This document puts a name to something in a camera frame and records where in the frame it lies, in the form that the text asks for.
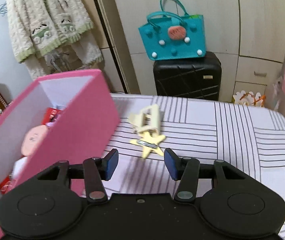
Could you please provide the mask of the yellow star hair clip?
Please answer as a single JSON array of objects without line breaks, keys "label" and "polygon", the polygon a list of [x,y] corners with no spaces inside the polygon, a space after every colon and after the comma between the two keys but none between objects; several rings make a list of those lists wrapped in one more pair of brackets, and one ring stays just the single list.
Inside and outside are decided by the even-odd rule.
[{"label": "yellow star hair clip", "polygon": [[165,135],[157,135],[156,133],[150,133],[145,131],[139,134],[140,139],[131,139],[130,144],[142,147],[142,158],[146,159],[151,152],[154,152],[161,157],[164,156],[164,152],[159,147],[159,144],[166,139]]}]

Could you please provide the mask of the white power adapter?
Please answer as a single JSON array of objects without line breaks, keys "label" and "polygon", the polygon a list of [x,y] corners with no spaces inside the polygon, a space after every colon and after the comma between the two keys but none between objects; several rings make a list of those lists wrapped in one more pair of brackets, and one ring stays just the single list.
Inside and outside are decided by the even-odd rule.
[{"label": "white power adapter", "polygon": [[23,168],[25,167],[27,163],[28,157],[24,156],[20,159],[18,159],[13,166],[12,173],[11,173],[11,179],[16,180],[19,176],[19,174],[22,172]]}]

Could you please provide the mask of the pink storage box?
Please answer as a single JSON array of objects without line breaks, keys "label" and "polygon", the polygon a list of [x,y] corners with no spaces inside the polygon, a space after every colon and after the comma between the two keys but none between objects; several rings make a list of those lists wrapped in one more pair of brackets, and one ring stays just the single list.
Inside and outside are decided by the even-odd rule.
[{"label": "pink storage box", "polygon": [[21,157],[25,135],[55,106],[63,107],[60,117],[27,159],[14,186],[57,161],[77,164],[103,154],[119,116],[102,72],[90,69],[43,76],[0,116],[0,183]]}]

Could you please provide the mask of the pink round compact case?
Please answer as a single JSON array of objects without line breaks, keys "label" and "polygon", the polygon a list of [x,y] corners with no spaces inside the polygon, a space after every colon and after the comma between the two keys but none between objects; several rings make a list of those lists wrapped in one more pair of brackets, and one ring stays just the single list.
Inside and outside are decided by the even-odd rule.
[{"label": "pink round compact case", "polygon": [[33,154],[38,145],[46,137],[49,129],[46,125],[40,125],[33,127],[29,130],[23,140],[21,153],[23,156],[28,157]]}]

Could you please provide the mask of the cream rectangular hair claw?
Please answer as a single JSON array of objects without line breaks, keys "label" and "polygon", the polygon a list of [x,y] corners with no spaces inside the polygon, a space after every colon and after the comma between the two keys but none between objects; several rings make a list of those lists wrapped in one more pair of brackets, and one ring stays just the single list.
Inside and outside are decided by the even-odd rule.
[{"label": "cream rectangular hair claw", "polygon": [[137,114],[131,113],[128,121],[138,134],[149,132],[160,135],[160,108],[157,104],[144,107]]}]

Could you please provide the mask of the striped white table cloth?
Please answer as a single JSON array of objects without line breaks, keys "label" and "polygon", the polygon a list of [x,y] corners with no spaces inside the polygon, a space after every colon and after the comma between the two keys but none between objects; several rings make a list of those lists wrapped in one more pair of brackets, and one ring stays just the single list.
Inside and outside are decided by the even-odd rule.
[{"label": "striped white table cloth", "polygon": [[[119,151],[119,164],[105,182],[108,194],[174,193],[173,181],[161,156],[142,158],[128,116],[156,104],[161,111],[161,148],[179,156],[195,157],[202,164],[224,160],[258,180],[285,201],[285,117],[255,107],[164,96],[113,95],[120,122],[106,145]],[[285,239],[285,223],[280,230]]]}]

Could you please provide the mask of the black suitcase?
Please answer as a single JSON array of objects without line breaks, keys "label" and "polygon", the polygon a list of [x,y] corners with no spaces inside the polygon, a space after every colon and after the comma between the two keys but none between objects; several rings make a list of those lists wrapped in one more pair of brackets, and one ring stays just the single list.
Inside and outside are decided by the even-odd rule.
[{"label": "black suitcase", "polygon": [[219,98],[222,67],[213,52],[200,58],[155,61],[153,75],[158,95],[211,101]]}]

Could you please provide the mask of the orange patterned gift bag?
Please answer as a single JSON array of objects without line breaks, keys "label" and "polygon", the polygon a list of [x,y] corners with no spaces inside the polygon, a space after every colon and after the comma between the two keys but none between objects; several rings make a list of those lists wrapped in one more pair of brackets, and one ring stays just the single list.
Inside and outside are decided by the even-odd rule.
[{"label": "orange patterned gift bag", "polygon": [[255,94],[254,92],[246,92],[244,90],[236,92],[236,94],[232,96],[232,103],[243,106],[264,107],[265,100],[265,95],[261,95],[260,93]]}]

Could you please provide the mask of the teal felt handbag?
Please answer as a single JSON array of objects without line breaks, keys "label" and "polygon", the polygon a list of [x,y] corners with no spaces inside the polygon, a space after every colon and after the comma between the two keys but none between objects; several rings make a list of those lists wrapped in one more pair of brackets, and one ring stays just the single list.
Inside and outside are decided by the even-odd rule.
[{"label": "teal felt handbag", "polygon": [[175,0],[184,14],[160,11],[146,16],[138,28],[147,56],[152,61],[199,58],[206,55],[204,16],[190,15],[180,0]]}]

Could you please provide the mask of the cream knitted cardigan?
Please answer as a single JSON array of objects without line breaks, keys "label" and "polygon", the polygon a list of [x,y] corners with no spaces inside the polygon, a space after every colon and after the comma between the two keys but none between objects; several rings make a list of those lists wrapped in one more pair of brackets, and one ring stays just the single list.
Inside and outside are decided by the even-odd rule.
[{"label": "cream knitted cardigan", "polygon": [[33,80],[103,61],[82,0],[6,0],[15,59]]}]

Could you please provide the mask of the beige wardrobe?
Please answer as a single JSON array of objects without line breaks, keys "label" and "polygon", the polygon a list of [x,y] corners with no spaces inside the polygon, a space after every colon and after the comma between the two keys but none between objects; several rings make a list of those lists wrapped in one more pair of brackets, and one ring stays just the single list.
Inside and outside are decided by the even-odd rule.
[{"label": "beige wardrobe", "polygon": [[82,0],[94,21],[103,53],[100,68],[113,92],[155,95],[153,62],[139,27],[151,12],[164,9],[204,16],[207,50],[221,62],[221,101],[234,92],[263,93],[285,60],[285,0]]}]

